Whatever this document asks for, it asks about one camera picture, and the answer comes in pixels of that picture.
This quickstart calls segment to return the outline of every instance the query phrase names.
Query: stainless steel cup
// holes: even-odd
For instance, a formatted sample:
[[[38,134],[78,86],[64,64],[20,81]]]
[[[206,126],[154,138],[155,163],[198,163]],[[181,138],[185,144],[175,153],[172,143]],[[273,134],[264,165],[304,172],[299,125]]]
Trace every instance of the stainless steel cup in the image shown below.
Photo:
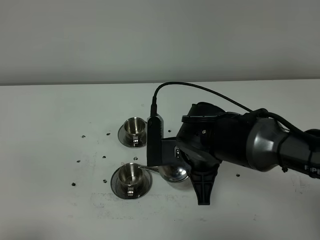
[[[146,135],[146,122],[140,117],[131,117],[124,122],[127,143],[138,144]]]
[[[120,167],[118,178],[122,187],[127,191],[128,196],[133,196],[136,191],[141,189],[144,182],[144,172],[139,165],[133,162]]]

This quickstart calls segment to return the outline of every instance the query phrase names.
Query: white table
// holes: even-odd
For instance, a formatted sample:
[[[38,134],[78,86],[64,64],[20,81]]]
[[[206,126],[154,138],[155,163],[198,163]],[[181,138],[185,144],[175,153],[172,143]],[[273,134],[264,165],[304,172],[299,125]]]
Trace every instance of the white table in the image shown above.
[[[320,128],[318,80],[200,84],[304,131]],[[1,86],[0,238],[35,228],[48,239],[319,239],[320,181],[280,167],[263,173],[222,163],[210,206],[158,175],[144,197],[117,198],[113,172],[134,157],[147,162],[146,148],[121,145],[118,129],[130,117],[147,119],[158,85]],[[197,102],[244,113],[210,93],[167,86],[158,94],[165,137],[177,134]]]

